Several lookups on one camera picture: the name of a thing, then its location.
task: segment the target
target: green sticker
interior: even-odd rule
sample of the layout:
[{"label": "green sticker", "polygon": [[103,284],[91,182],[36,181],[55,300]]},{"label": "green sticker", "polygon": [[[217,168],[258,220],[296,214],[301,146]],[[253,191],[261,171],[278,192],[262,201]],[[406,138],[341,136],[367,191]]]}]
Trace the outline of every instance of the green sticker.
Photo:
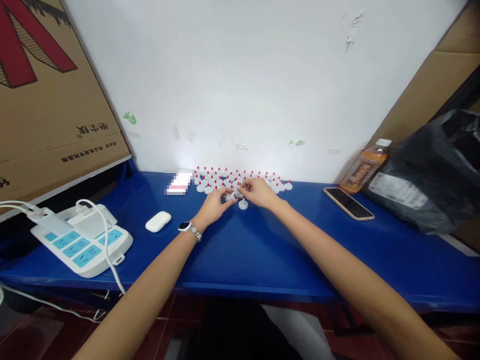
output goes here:
[{"label": "green sticker", "polygon": [[137,119],[133,113],[130,114],[130,111],[123,114],[123,118],[127,119],[130,124],[135,125],[137,123]]}]

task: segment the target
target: black plastic bag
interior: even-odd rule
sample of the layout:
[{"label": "black plastic bag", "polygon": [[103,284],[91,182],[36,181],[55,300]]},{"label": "black plastic bag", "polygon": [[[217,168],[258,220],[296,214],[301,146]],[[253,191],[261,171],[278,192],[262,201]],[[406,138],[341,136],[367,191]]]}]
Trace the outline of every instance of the black plastic bag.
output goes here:
[{"label": "black plastic bag", "polygon": [[480,115],[452,110],[421,127],[362,192],[424,234],[455,231],[480,209]]}]

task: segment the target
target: smartphone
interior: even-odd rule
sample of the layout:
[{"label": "smartphone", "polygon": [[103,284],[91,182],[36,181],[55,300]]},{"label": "smartphone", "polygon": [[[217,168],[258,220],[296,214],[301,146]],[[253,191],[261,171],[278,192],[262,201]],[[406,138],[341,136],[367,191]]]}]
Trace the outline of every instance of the smartphone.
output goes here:
[{"label": "smartphone", "polygon": [[370,211],[339,187],[326,187],[323,192],[343,209],[352,219],[358,221],[375,218]]}]

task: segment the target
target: black pants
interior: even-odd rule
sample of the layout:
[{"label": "black pants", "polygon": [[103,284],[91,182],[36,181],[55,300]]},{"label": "black pants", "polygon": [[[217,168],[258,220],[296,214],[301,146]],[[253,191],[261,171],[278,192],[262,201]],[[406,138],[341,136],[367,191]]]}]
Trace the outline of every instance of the black pants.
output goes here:
[{"label": "black pants", "polygon": [[188,360],[302,360],[253,300],[212,298],[199,332],[189,338]]}]

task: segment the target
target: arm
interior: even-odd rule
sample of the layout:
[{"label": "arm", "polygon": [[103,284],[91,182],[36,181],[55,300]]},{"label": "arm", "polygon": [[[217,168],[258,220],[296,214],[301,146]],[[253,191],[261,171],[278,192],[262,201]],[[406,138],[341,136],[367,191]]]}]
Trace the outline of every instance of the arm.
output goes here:
[{"label": "arm", "polygon": [[[190,221],[203,233],[233,205],[221,198],[233,190],[222,187],[208,194]],[[180,232],[128,289],[74,356],[74,360],[132,359],[172,292],[197,243],[193,232]]]},{"label": "arm", "polygon": [[399,359],[459,359],[410,305],[368,266],[281,200],[263,179],[239,191],[288,228],[338,292],[358,310]]}]

